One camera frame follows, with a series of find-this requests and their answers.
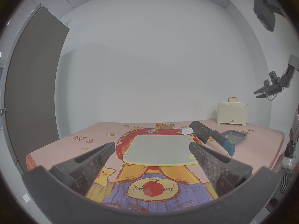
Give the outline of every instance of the cable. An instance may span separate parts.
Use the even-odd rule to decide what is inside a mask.
[[[289,138],[293,141],[293,127],[290,129]]]
[[[268,97],[268,100],[272,101],[272,100],[274,100],[276,98],[276,96],[277,96],[277,94],[274,96],[273,99],[269,99],[269,97]]]
[[[293,163],[292,163],[292,164],[294,164],[294,162],[295,162],[295,160],[296,160],[296,154],[297,154],[297,151],[295,150],[295,155],[293,156],[293,157],[294,157],[294,160],[293,160]]]
[[[282,73],[282,75],[281,76],[283,76],[284,74],[286,73],[286,70]],[[284,87],[282,88],[282,90],[284,90]]]

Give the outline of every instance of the star print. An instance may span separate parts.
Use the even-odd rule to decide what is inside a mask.
[[[208,139],[208,141],[216,141],[216,140],[213,139],[212,137],[210,137],[210,138]]]
[[[143,128],[143,127],[140,127],[140,126],[134,126],[134,127],[130,127],[130,129],[132,129],[132,130],[140,130],[141,128]]]
[[[106,168],[104,166],[102,168],[101,172],[99,173],[98,177],[95,179],[95,182],[102,186],[107,186],[108,185],[108,177],[114,173],[115,173],[115,169]]]

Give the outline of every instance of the cartoon print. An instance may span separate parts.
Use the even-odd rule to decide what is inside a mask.
[[[130,127],[118,140],[117,158],[123,161],[123,155],[137,135],[177,135],[180,129],[174,124],[156,123],[153,129]],[[194,135],[192,139],[201,143]],[[113,182],[108,176],[115,170],[106,167],[99,174],[86,197],[101,204],[121,209],[142,212],[167,212],[210,202],[217,197],[210,183],[202,183],[187,166],[144,166],[123,163]]]

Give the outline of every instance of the white wall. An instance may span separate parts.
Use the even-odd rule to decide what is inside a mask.
[[[227,10],[208,0],[92,0],[60,20],[60,137],[100,121],[216,117],[237,96],[256,122],[250,55]]]
[[[273,32],[267,31],[253,12],[254,0],[230,0],[245,17],[255,33],[264,53],[268,70],[275,70],[278,76],[286,70],[290,54],[299,56],[299,42],[288,23],[280,16],[275,15],[276,23]],[[286,135],[285,144],[289,140],[296,107],[299,101],[299,73],[295,72],[291,85],[279,93],[272,101],[270,128],[283,131]]]
[[[233,3],[227,6],[226,10],[231,15],[235,24],[241,32],[244,43],[250,55],[250,60],[252,63],[252,68],[254,72],[255,80],[255,91],[263,86],[264,80],[269,79],[269,70],[267,62],[260,46],[260,43],[250,27],[249,23],[242,15],[242,13],[236,8]],[[256,120],[255,124],[263,127],[269,128],[270,118],[271,118],[271,102],[265,102],[264,99],[257,99],[256,109]]]

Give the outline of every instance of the sticker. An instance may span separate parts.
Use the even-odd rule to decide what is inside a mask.
[[[25,201],[26,203],[28,203],[29,200],[30,200],[30,197],[29,197],[28,194],[26,193],[26,194],[23,196],[23,199],[24,199],[24,201]]]

